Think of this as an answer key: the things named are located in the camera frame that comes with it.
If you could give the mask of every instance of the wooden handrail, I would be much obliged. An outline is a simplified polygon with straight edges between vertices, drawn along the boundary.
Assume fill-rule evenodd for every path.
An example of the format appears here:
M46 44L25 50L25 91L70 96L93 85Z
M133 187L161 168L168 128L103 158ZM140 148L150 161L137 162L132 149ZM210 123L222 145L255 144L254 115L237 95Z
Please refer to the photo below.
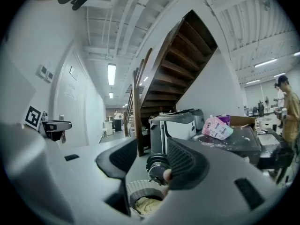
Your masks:
M137 84L137 70L133 72L132 82L132 104L133 104L133 116L135 124L135 136L137 138L137 152L139 156L144 155L143 148L143 135L142 135L142 121L141 121L141 110L140 110L140 93Z
M148 50L145 59L142 60L143 63L141 64L141 66L140 66L140 68L139 68L139 71L138 71L138 75L137 75L137 77L136 77L136 78L137 78L137 83L136 83L137 86L139 86L139 84L140 84L140 81L141 81L141 79L142 79L142 76L143 76L143 73L144 73L144 70L145 70L145 67L146 67L146 64L147 64L147 62L148 62L148 59L149 59L149 57L150 57L151 52L152 52L152 48L150 48L150 49Z
M135 82L136 82L136 88L138 89L138 91L139 91L138 86L139 86L139 83L140 83L141 78L143 76L143 73L144 73L144 70L145 70L145 67L146 67L146 64L148 62L148 59L149 59L149 56L150 56L151 52L152 52L152 48L150 48L148 50L145 59L142 59L138 70L135 71L136 72ZM130 90L127 110L126 110L126 113L124 115L124 125L128 124L131 109L133 107L133 93L132 93L132 90L133 90L133 85L132 85L131 90ZM127 126L124 126L124 132L125 132L125 136L128 136Z

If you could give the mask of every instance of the snack bag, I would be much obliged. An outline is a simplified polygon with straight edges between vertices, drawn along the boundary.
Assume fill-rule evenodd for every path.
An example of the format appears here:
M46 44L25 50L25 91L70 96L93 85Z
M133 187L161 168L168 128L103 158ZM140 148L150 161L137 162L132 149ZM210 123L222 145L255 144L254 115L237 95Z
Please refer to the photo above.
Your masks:
M208 118L202 129L202 134L224 140L233 133L233 129L227 126L219 118L212 115Z

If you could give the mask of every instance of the door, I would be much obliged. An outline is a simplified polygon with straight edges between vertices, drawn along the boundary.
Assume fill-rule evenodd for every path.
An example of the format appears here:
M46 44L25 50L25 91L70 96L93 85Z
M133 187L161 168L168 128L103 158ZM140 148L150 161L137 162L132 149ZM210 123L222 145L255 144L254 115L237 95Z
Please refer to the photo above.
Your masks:
M63 115L64 121L72 123L72 128L65 133L65 143L59 141L61 148L89 145L85 117L87 82L85 67L72 47L61 69L54 99L54 119L59 120Z

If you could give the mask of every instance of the human hand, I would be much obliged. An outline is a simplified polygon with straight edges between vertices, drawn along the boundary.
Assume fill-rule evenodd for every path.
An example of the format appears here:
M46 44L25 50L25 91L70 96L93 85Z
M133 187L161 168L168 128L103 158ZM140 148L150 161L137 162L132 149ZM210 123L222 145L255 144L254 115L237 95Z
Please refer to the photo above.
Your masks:
M165 170L164 174L163 174L163 177L164 177L164 180L166 182L170 182L172 180L171 169ZM163 193L164 196L167 196L168 190L169 190L169 186L168 185L163 187L162 193Z

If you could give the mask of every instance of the thermostat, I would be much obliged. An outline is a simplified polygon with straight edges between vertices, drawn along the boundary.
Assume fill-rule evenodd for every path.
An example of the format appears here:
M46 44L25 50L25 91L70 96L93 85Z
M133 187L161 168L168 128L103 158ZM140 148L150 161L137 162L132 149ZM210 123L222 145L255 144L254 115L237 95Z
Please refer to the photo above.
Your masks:
M53 79L53 74L49 71L47 71L47 74L46 74L46 80L50 83L52 83L52 79Z
M37 71L37 74L39 76L41 76L42 78L46 78L46 74L47 74L47 69L45 68L44 65L40 65Z

